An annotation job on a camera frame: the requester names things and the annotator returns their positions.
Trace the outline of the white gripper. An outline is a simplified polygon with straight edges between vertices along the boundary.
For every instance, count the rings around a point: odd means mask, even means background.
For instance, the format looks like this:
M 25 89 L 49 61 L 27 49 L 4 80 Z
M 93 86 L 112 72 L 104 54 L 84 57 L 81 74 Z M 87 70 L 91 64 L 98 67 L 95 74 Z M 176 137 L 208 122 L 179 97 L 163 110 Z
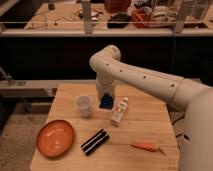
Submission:
M 115 87 L 116 83 L 114 81 L 106 84 L 100 81 L 96 82 L 98 99 L 101 100 L 99 105 L 100 108 L 109 110 L 113 108 L 114 106 L 113 98 L 115 98 Z

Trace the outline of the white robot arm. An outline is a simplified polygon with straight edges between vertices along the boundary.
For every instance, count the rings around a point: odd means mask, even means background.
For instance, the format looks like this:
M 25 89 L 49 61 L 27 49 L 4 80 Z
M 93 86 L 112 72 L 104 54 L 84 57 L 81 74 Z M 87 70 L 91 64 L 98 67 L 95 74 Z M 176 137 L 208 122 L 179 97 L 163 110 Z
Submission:
M 122 63 L 121 52 L 108 45 L 89 61 L 96 72 L 98 98 L 114 95 L 120 80 L 185 113 L 180 171 L 213 171 L 213 87 L 180 76 Z

